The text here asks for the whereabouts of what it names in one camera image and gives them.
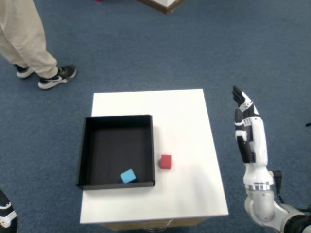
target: beige pants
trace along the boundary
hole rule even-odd
[[[42,78],[57,74],[57,61],[46,50],[33,0],[0,0],[0,53],[10,63],[30,67]]]

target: red cube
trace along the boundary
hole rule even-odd
[[[161,168],[171,169],[171,167],[172,167],[172,156],[167,154],[161,155]]]

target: sneaker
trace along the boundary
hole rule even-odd
[[[27,68],[22,68],[19,65],[14,65],[17,69],[17,73],[16,75],[21,78],[21,79],[25,79],[27,77],[29,77],[34,71],[32,69],[30,69],[29,67]]]
[[[69,82],[76,74],[77,68],[74,65],[59,67],[58,73],[54,77],[50,79],[39,78],[38,86],[41,89],[50,89],[61,83]]]

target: floor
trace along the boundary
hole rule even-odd
[[[79,70],[42,91],[35,75],[20,80],[0,58],[0,186],[19,233],[110,232],[79,224],[76,171],[95,92],[204,89],[230,215],[168,233],[271,232],[244,210],[233,85],[264,120],[268,168],[283,171],[283,198],[311,202],[310,1],[187,0],[169,16],[135,0],[35,3],[48,51]]]

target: robotic arm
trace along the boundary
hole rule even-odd
[[[273,176],[267,170],[268,155],[263,121],[250,98],[233,87],[233,98],[238,103],[235,111],[235,138],[246,166],[243,178],[248,197],[245,209],[263,227],[280,233],[311,233],[311,217],[274,201]]]
[[[0,189],[0,233],[17,232],[17,215],[5,194]]]

